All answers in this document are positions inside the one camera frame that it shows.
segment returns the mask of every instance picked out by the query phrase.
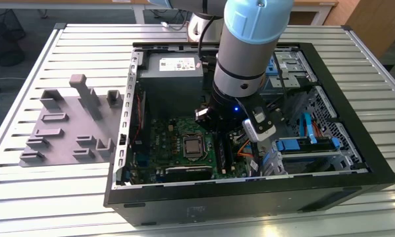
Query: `wooden desk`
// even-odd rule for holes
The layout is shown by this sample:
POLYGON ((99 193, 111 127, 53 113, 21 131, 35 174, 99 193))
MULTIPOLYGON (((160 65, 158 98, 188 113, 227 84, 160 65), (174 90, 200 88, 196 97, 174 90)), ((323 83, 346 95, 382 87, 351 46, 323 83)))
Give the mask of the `wooden desk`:
MULTIPOLYGON (((295 0, 292 12, 296 18, 304 12, 312 12, 307 21, 311 25, 323 25, 331 8, 338 0, 295 0)), ((148 0, 0 0, 0 8, 12 9, 131 9, 138 24, 144 24, 144 10, 164 9, 148 3, 148 0)))

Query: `white cable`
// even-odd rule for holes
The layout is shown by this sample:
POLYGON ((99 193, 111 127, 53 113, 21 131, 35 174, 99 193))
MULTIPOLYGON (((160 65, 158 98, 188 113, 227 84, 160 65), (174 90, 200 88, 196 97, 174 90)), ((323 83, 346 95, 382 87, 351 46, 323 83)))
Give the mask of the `white cable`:
POLYGON ((168 24, 168 22, 166 22, 166 21, 163 21, 160 24, 163 25, 163 27, 170 28, 170 29, 172 29, 174 31, 180 31, 180 30, 184 28, 184 26, 186 26, 186 23, 187 23, 187 17, 188 17, 188 16, 190 16, 190 12, 187 12, 187 14, 186 14, 184 21, 183 21, 183 24, 182 24, 180 28, 174 28, 174 27, 168 24))
POLYGON ((0 78, 0 80, 5 80, 5 79, 25 80, 25 78, 0 78))

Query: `aluminum table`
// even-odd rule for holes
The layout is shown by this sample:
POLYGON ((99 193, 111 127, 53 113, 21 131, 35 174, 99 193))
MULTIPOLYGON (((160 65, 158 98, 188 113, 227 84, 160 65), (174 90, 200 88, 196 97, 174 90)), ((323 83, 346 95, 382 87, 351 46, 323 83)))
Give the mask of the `aluminum table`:
MULTIPOLYGON (((44 89, 63 96, 72 74, 97 94, 124 90, 132 42, 186 41, 159 25, 55 29, 0 128, 0 236, 387 236, 395 237, 395 185, 323 212, 134 228, 103 207, 108 163, 21 168, 44 89)), ((311 42, 395 172, 395 80, 353 31, 290 26, 282 42, 311 42)))

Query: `motherboard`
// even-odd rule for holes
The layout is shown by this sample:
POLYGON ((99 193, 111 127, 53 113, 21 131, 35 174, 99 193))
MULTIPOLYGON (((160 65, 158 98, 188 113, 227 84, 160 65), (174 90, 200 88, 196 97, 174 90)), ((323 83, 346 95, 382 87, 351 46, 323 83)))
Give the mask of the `motherboard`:
POLYGON ((218 169, 214 135, 191 117, 154 119, 150 145, 148 156, 136 154, 136 182, 152 184, 247 177, 246 160, 234 162, 228 171, 218 169))

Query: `white label sticker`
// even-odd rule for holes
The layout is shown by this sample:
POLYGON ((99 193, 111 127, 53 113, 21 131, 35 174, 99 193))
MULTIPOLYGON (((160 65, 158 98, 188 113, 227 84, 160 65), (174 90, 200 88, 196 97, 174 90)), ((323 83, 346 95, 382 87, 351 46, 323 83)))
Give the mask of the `white label sticker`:
POLYGON ((194 71, 195 58, 162 58, 159 61, 159 71, 194 71))
POLYGON ((259 165, 256 164, 256 162, 255 162, 254 160, 251 160, 250 165, 251 165, 251 167, 254 168, 254 170, 258 170, 259 165))

